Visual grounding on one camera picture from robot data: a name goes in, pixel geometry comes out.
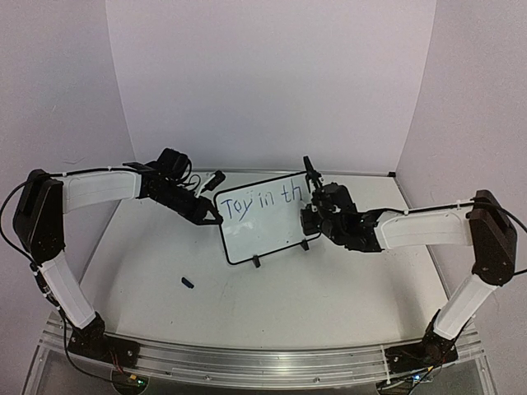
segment black whiteboard frame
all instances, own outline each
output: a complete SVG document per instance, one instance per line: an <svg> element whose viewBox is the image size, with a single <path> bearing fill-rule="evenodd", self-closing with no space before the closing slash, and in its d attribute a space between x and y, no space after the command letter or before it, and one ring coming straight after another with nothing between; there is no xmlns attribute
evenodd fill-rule
<svg viewBox="0 0 527 395"><path fill-rule="evenodd" d="M221 195L222 193L227 193L227 192L232 192L232 191L236 191L238 189L243 189L243 188L250 188L250 187L254 187L256 185L261 185L261 184L267 184L267 183L271 183L271 182L274 182L274 181L278 181L279 179L289 179L291 177L296 177L298 175L303 175L303 174L307 174L307 172L305 171L300 171L298 173L294 173L294 174L286 174L286 175L281 175L280 177L274 177L272 179L264 179L262 181L257 181L257 182L254 182L254 183L250 183L250 184L245 184L245 185L240 185L238 187L234 187L234 188L229 188L229 189L224 189L222 191L219 191L218 193L216 193L214 195L214 207L216 209L218 209L218 206L217 206L217 197L219 195ZM239 261L239 262L231 262L231 260L229 259L229 251L227 249L227 244L226 244L226 241L225 241L225 235L223 234L223 229L222 229L222 226L219 225L218 226L220 228L220 235L222 235L222 244L223 244L223 250L225 251L225 257L226 257L226 260L227 262L230 264L230 265L239 265L240 263L244 263L244 262L250 262L253 260L253 258L247 258L247 259L244 259L243 261ZM313 241L315 239L318 239L320 237L321 233L318 233L315 237L311 238L311 239L307 239L308 236L305 237L305 240L309 243L310 241ZM284 249L290 249L291 247L296 247L298 245L301 245L302 243L304 242L304 240L302 240L301 242L299 243L294 243L294 244L291 244L291 245L288 245L286 247L282 247L281 249L274 249L273 251L269 251L268 253L262 253L261 255L257 255L258 258L261 258L261 257L265 257L267 255L270 255L272 253L277 253L279 251L283 251Z"/></svg>

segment small blue object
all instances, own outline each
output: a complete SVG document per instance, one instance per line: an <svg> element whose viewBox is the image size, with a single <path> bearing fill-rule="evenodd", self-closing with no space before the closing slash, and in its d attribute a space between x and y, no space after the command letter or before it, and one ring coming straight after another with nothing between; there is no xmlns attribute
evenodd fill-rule
<svg viewBox="0 0 527 395"><path fill-rule="evenodd" d="M181 277L181 282L183 284L185 284L191 290L194 288L194 284L192 282L190 282L189 280L187 280L186 278L184 278L184 277Z"/></svg>

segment robotic arm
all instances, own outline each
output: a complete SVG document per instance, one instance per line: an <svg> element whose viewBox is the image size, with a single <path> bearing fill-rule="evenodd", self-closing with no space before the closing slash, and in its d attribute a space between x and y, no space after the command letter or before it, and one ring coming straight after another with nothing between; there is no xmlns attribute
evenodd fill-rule
<svg viewBox="0 0 527 395"><path fill-rule="evenodd" d="M220 225L222 217L209 199L186 188L191 162L185 154L167 148L156 161L125 165L129 169L87 170L62 177L33 170L18 202L13 227L33 259L31 268L44 297L73 326L75 334L68 349L110 363L116 356L123 367L133 367L139 345L105 335L105 322L83 295L68 266L63 214L100 202L150 198L195 225ZM224 179L225 175L217 171L203 189L213 190Z"/></svg>
<svg viewBox="0 0 527 395"><path fill-rule="evenodd" d="M394 373L438 366L457 359L455 341L485 299L514 276L517 234L488 191L470 201L417 210L359 212L346 187L322 184L304 157L310 205L301 210L305 235L322 232L336 245L376 253L407 245L473 245L475 264L447 304L432 319L417 344L395 346L385 355Z"/></svg>

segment white table surface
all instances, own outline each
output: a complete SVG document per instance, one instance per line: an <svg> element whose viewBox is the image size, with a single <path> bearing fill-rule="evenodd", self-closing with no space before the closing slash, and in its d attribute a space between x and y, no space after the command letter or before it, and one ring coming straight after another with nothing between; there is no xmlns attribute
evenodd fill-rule
<svg viewBox="0 0 527 395"><path fill-rule="evenodd" d="M276 174L227 173L220 189ZM359 210L405 208L392 178L326 176ZM446 302L427 248L349 252L324 237L231 266L217 226L121 202L82 279L111 332L202 346L302 349L421 337ZM181 283L187 277L195 287Z"/></svg>

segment metal frame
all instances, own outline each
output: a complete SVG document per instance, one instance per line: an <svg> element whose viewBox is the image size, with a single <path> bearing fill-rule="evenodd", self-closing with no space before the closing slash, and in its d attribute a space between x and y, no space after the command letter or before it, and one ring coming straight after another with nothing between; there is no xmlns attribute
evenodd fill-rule
<svg viewBox="0 0 527 395"><path fill-rule="evenodd" d="M259 172L274 174L294 173L290 171L264 170ZM366 175L337 172L326 174ZM400 188L397 179L394 179L394 181L410 207L408 199ZM444 285L441 271L439 271L433 255L431 256ZM323 350L263 351L191 346L125 337L118 334L113 335L134 340L140 344L137 368L127 369L131 373L173 380L179 383L214 387L282 390L336 388L386 380L388 378L388 366L384 358L384 349L418 340L412 339L384 345ZM456 345L459 359L452 365L475 360L483 393L486 395L497 393L481 340L473 322L467 325ZM45 325L30 372L28 373L24 394L36 393L49 350L63 352L63 323L56 314L51 314ZM77 355L72 355L72 357L86 360ZM105 365L111 368L111 365L103 362L88 361L95 365ZM398 375L390 375L390 377L396 378Z"/></svg>

